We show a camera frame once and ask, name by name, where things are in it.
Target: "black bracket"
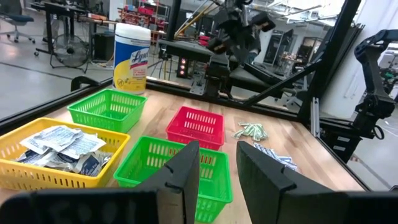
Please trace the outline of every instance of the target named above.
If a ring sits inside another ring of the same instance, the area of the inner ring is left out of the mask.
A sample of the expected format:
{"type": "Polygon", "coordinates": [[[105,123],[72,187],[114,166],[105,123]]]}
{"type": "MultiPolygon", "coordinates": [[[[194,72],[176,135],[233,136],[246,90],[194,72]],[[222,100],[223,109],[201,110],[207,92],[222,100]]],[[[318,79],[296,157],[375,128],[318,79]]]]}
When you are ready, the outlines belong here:
{"type": "Polygon", "coordinates": [[[87,84],[89,86],[100,86],[101,85],[101,83],[99,81],[96,81],[92,78],[79,76],[72,80],[72,82],[70,84],[70,91],[75,91],[75,90],[80,89],[81,84],[87,84]]]}

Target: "lysol logo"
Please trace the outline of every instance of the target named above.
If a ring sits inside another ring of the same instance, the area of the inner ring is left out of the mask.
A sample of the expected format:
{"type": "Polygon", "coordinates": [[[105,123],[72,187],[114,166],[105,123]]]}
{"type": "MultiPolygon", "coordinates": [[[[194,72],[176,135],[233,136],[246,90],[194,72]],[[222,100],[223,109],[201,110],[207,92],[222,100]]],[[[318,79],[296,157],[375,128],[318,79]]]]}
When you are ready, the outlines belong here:
{"type": "Polygon", "coordinates": [[[148,64],[149,48],[140,49],[131,53],[130,69],[148,64]]]}

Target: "workbench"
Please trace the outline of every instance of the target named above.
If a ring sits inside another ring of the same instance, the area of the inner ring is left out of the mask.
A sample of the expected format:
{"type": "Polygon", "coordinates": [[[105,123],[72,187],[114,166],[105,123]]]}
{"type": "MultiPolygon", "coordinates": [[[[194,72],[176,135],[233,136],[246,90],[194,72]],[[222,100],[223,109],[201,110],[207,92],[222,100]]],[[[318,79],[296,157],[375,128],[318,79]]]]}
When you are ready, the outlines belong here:
{"type": "MultiPolygon", "coordinates": [[[[268,140],[260,143],[275,150],[279,156],[290,156],[297,164],[297,172],[323,184],[333,190],[363,190],[352,176],[332,157],[332,155],[316,140],[301,124],[284,119],[273,118],[261,114],[250,113],[203,101],[190,100],[180,96],[169,95],[154,90],[146,90],[148,97],[140,121],[128,132],[131,136],[123,157],[132,149],[135,142],[143,135],[167,139],[165,129],[181,106],[189,106],[200,110],[222,114],[225,123],[225,143],[220,149],[229,155],[229,165],[233,188],[233,202],[227,204],[214,223],[251,223],[244,201],[236,167],[237,139],[232,135],[241,129],[238,122],[261,123],[269,135],[268,140]]],[[[46,117],[73,122],[66,107],[46,117]]],[[[248,143],[251,138],[244,137],[248,143]]],[[[117,187],[115,180],[108,184],[117,187]]],[[[0,189],[0,204],[7,198],[17,194],[14,190],[0,189]]]]}

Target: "white lid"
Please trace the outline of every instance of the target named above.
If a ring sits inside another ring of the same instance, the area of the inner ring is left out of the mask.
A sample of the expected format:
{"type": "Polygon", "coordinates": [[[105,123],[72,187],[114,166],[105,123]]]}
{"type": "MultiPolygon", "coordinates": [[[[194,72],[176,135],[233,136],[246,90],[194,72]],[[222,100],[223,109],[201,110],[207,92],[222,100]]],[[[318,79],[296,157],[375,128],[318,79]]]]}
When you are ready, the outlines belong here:
{"type": "Polygon", "coordinates": [[[117,23],[115,34],[132,39],[150,40],[150,29],[132,24],[117,23]]]}

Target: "yellow label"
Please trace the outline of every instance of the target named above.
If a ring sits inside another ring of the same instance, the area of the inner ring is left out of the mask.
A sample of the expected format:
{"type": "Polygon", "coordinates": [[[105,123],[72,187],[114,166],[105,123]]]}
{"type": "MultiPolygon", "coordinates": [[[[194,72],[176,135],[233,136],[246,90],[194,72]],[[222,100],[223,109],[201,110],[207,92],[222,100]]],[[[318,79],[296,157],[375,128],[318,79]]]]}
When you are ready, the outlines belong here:
{"type": "Polygon", "coordinates": [[[146,86],[146,68],[131,68],[130,60],[120,62],[114,68],[114,85],[118,90],[141,91],[146,86]]]}

